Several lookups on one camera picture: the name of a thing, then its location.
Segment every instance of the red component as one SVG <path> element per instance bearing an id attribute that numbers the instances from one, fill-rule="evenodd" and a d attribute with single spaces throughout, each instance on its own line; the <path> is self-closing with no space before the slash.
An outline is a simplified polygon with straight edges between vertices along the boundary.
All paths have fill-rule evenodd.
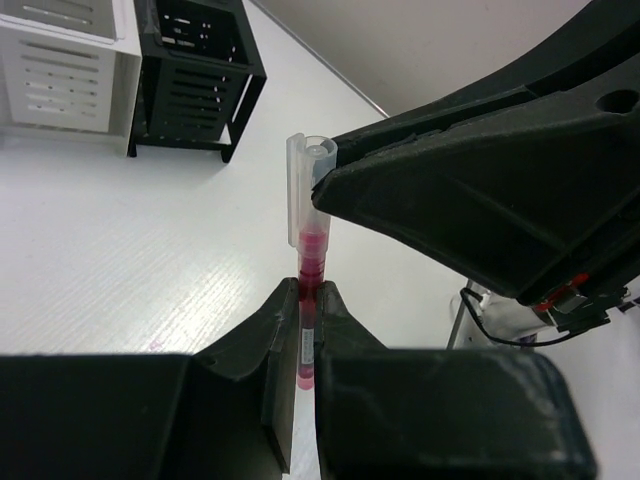
<path id="1" fill-rule="evenodd" d="M 579 273 L 578 275 L 573 277 L 573 280 L 571 280 L 569 283 L 567 283 L 566 285 L 563 285 L 558 290 L 556 290 L 551 295 L 549 295 L 549 298 L 547 298 L 545 302 L 542 302 L 536 305 L 534 309 L 538 312 L 546 312 L 551 307 L 553 307 L 553 304 L 556 302 L 556 300 L 558 300 L 558 298 L 564 295 L 567 292 L 567 290 L 570 290 L 575 287 L 579 287 L 580 285 L 585 283 L 587 280 L 589 280 L 588 273 Z"/>

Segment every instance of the test tube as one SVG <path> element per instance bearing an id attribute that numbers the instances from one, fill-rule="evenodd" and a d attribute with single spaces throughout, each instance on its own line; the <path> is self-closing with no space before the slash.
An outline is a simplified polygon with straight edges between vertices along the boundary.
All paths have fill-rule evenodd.
<path id="1" fill-rule="evenodd" d="M 325 137 L 298 133 L 287 140 L 289 244 L 298 251 L 300 349 L 298 386 L 313 387 L 317 291 L 324 281 L 331 217 L 313 208 L 313 187 L 336 166 L 338 146 Z"/>

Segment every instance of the black 3d-printed part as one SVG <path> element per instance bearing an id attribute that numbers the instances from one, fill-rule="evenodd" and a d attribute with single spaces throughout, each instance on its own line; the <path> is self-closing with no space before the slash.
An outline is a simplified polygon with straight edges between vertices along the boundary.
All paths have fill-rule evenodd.
<path id="1" fill-rule="evenodd" d="M 323 352 L 323 479 L 594 479 L 567 387 L 517 351 Z"/>
<path id="2" fill-rule="evenodd" d="M 577 276 L 610 293 L 640 265 L 640 4 L 590 3 L 513 64 L 337 137 L 314 192 L 525 305 Z"/>
<path id="3" fill-rule="evenodd" d="M 193 357 L 0 357 L 0 476 L 280 480 L 297 308 L 297 280 L 285 279 Z"/>
<path id="4" fill-rule="evenodd" d="M 229 162 L 266 81 L 242 1 L 136 0 L 136 13 L 134 142 L 219 150 Z"/>

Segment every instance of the white rack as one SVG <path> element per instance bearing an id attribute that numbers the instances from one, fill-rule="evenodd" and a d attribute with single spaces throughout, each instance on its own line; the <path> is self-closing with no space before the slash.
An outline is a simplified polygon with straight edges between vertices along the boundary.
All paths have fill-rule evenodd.
<path id="1" fill-rule="evenodd" d="M 126 153 L 142 55 L 130 0 L 0 0 L 0 131 Z"/>

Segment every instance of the red liquid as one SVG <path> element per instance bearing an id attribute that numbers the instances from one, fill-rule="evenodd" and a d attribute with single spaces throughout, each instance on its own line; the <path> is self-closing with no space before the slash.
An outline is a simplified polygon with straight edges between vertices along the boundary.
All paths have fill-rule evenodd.
<path id="1" fill-rule="evenodd" d="M 300 233 L 303 253 L 298 258 L 300 308 L 300 352 L 298 354 L 298 386 L 303 390 L 313 388 L 313 332 L 316 325 L 316 300 L 318 288 L 324 280 L 325 233 Z"/>

